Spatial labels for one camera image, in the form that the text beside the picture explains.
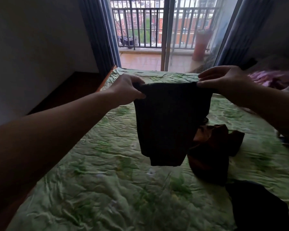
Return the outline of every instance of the hand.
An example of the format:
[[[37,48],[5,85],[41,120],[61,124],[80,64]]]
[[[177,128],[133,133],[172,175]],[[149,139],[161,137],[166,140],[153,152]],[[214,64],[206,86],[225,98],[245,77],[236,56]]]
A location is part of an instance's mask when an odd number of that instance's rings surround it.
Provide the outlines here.
[[[202,72],[198,77],[198,87],[216,89],[219,94],[237,105],[241,103],[238,94],[256,86],[238,66],[212,67]]]
[[[124,73],[106,91],[113,93],[114,106],[125,105],[133,102],[135,99],[144,99],[145,94],[135,89],[133,82],[145,83],[140,77]]]

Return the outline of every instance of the mattress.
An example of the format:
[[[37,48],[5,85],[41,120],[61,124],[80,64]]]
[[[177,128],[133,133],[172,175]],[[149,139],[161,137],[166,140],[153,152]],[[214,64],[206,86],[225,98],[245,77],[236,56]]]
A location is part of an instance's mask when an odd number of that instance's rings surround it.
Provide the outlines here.
[[[197,81],[191,73],[113,70],[150,82]],[[245,133],[228,180],[251,180],[289,206],[289,148],[265,120],[221,95],[211,100],[209,124]],[[196,178],[187,157],[179,167],[152,167],[140,151],[134,104],[108,112],[36,185],[7,230],[234,230],[224,187]]]

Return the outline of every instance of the metal railing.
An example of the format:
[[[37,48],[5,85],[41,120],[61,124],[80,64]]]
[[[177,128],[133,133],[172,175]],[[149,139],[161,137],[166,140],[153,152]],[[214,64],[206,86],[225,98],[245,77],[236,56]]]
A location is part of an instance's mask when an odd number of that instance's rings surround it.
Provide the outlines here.
[[[119,47],[161,48],[164,0],[110,0]],[[215,26],[220,0],[176,0],[173,48],[194,49],[198,30]]]

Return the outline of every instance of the pink clothing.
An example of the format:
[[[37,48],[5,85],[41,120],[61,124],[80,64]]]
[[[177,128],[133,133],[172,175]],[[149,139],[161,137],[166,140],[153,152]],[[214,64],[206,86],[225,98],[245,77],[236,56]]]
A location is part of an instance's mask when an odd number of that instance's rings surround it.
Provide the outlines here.
[[[262,86],[270,86],[271,82],[274,80],[278,80],[285,87],[289,86],[289,70],[257,71],[249,74],[248,77],[250,77],[255,83],[261,84]]]

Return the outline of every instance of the forearm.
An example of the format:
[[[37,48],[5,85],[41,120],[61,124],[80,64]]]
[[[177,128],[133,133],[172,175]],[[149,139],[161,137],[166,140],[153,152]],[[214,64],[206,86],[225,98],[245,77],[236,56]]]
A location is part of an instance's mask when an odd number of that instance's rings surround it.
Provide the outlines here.
[[[98,92],[0,126],[0,198],[13,201],[34,185],[115,107],[112,100]]]
[[[289,94],[256,84],[238,89],[240,106],[249,108],[289,138]]]

